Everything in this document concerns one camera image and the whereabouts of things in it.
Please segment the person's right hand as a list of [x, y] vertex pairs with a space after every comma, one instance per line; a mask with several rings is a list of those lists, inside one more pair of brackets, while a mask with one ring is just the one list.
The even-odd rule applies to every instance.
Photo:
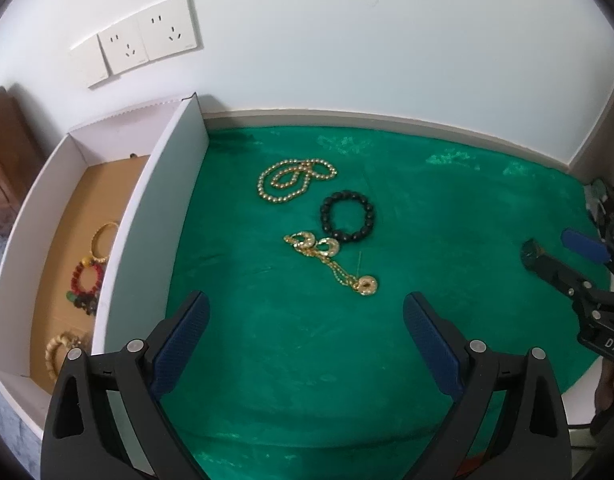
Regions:
[[614, 362], [602, 359], [602, 370], [594, 394], [595, 413], [606, 411], [614, 400]]

